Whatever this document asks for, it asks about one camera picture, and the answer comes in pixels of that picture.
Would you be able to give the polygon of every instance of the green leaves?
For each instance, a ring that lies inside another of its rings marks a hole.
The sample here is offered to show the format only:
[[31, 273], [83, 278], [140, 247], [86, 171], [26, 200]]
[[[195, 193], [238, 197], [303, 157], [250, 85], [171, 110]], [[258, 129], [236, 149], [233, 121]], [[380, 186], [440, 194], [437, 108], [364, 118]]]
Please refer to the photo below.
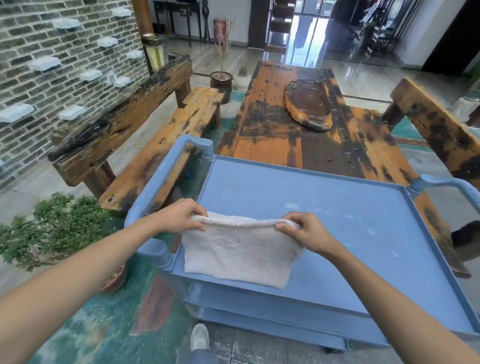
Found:
[[37, 204], [32, 216], [0, 225], [0, 255], [29, 271], [55, 264], [111, 234], [113, 228], [104, 228], [109, 218], [110, 212], [102, 210], [94, 197], [75, 200], [54, 193]]

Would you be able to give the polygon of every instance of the cart handle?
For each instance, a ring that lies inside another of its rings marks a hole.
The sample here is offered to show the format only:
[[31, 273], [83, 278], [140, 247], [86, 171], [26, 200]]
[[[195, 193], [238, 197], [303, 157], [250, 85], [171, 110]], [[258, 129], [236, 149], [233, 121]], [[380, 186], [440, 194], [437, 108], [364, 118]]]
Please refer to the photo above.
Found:
[[470, 202], [472, 207], [480, 214], [480, 192], [469, 182], [459, 178], [451, 177], [433, 177], [428, 174], [422, 174], [415, 178], [410, 186], [407, 187], [408, 193], [412, 198], [417, 197], [427, 187], [452, 186], [460, 190], [463, 196]]
[[124, 224], [125, 227], [133, 224], [136, 220], [142, 218], [145, 213], [147, 213], [155, 200], [155, 197], [158, 195], [158, 192], [167, 180], [172, 168], [182, 155], [187, 143], [193, 144], [199, 148], [203, 152], [205, 158], [210, 160], [213, 159], [213, 142], [210, 139], [199, 138], [188, 134], [179, 137], [128, 211]]

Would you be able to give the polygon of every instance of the blue plastic utility cart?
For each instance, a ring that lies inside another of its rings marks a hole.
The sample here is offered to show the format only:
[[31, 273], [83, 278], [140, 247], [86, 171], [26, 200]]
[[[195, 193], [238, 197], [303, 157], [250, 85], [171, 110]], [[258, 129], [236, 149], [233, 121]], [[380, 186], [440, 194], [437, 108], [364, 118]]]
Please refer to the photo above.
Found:
[[[455, 186], [480, 212], [468, 182], [422, 175], [410, 186], [217, 156], [212, 141], [180, 137], [130, 209], [141, 218], [187, 143], [203, 152], [208, 175], [198, 203], [208, 211], [256, 219], [310, 211], [353, 254], [458, 336], [480, 333], [479, 319], [413, 204], [427, 187]], [[388, 340], [336, 268], [304, 250], [283, 290], [184, 272], [184, 248], [171, 254], [150, 239], [138, 253], [154, 259], [176, 296], [198, 319], [347, 350], [348, 340]]]

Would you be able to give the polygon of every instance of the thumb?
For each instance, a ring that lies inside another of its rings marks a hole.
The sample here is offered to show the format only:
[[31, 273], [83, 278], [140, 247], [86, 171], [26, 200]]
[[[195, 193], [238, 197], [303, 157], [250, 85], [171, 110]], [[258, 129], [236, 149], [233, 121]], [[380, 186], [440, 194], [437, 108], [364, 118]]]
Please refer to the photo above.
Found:
[[199, 221], [189, 221], [188, 223], [188, 229], [197, 229], [197, 230], [201, 230], [201, 231], [205, 231], [205, 225], [202, 224], [201, 222]]
[[300, 237], [301, 230], [296, 229], [293, 226], [290, 226], [288, 224], [276, 224], [275, 229], [277, 229], [278, 231], [280, 231], [284, 234], [287, 234], [288, 236], [290, 236], [290, 237], [292, 237], [296, 240]]

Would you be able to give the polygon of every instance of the towel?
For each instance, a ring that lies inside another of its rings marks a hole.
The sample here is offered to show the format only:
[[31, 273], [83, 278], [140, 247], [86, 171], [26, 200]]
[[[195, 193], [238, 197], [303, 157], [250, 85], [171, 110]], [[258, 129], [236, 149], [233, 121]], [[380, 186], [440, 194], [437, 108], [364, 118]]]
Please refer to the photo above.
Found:
[[204, 223], [206, 231], [188, 230], [182, 234], [186, 273], [285, 287], [302, 246], [276, 230], [275, 225], [284, 222], [299, 229], [298, 224], [213, 212], [208, 212], [207, 218], [193, 215], [191, 219]]

